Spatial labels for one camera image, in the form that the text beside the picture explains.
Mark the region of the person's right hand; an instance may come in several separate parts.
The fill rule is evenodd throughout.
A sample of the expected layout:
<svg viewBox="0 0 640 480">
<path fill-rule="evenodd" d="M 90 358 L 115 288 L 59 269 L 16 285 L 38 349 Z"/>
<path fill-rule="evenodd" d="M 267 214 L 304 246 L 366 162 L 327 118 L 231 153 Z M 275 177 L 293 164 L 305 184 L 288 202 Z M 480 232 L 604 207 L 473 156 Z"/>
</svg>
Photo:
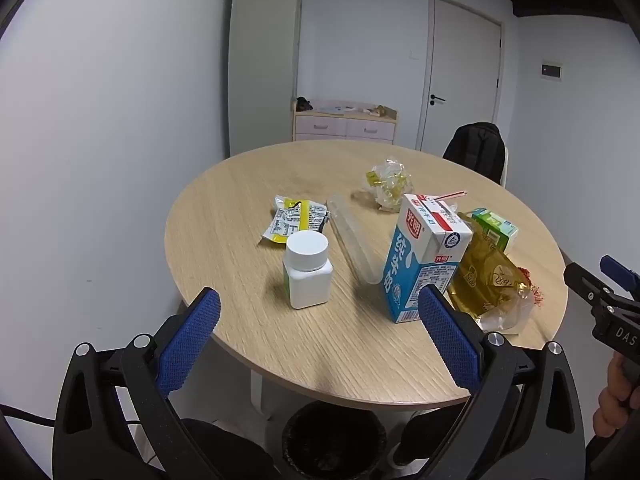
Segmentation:
<svg viewBox="0 0 640 480">
<path fill-rule="evenodd" d="M 612 437 L 616 430 L 626 425 L 629 411 L 624 403 L 629 403 L 631 410 L 639 408 L 639 389 L 632 388 L 631 382 L 624 373 L 625 357 L 615 352 L 608 363 L 608 384 L 600 392 L 598 408 L 594 412 L 592 424 L 597 437 Z"/>
</svg>

